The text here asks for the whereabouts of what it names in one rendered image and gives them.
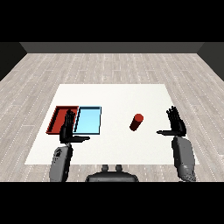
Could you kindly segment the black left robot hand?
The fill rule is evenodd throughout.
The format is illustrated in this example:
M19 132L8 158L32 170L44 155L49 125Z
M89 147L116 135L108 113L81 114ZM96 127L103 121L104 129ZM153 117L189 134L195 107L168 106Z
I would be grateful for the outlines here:
M66 112L65 121L59 131L59 140L62 144L82 143L89 140L89 136L73 136L75 113L70 109Z

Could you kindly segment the light blue shallow open box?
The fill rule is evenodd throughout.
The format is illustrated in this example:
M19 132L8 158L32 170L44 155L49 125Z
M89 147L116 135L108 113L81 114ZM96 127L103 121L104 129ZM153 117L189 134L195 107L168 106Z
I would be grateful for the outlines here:
M80 106L75 118L73 133L77 135L99 135L102 108L100 106Z

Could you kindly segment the dark grey robot body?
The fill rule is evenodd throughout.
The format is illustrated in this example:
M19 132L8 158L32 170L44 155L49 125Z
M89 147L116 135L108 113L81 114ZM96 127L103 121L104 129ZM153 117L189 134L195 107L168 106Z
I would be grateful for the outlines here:
M88 175L86 182L138 182L138 178L124 172L120 164L115 166L115 171L109 171L109 166L104 164L100 172Z

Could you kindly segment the red shallow open box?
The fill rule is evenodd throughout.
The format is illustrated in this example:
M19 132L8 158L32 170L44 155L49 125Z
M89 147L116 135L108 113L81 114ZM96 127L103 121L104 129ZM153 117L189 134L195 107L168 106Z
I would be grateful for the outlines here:
M77 115L78 108L78 106L57 106L52 114L51 121L49 122L45 133L48 135L58 135L61 126L64 124L67 111L71 110Z

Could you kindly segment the red can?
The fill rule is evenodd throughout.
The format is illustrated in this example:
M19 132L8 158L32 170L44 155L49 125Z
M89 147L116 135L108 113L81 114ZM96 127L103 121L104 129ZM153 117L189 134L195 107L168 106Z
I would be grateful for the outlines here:
M135 114L129 128L132 131L136 131L143 120L144 120L144 117L141 114Z

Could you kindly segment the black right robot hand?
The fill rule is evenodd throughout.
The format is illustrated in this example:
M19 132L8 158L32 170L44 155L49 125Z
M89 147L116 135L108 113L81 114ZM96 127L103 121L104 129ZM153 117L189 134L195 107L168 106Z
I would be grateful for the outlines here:
M170 130L158 130L157 133L163 136L177 136L184 137L186 135L186 125L180 118L179 112L176 107L172 106L166 111L170 121Z

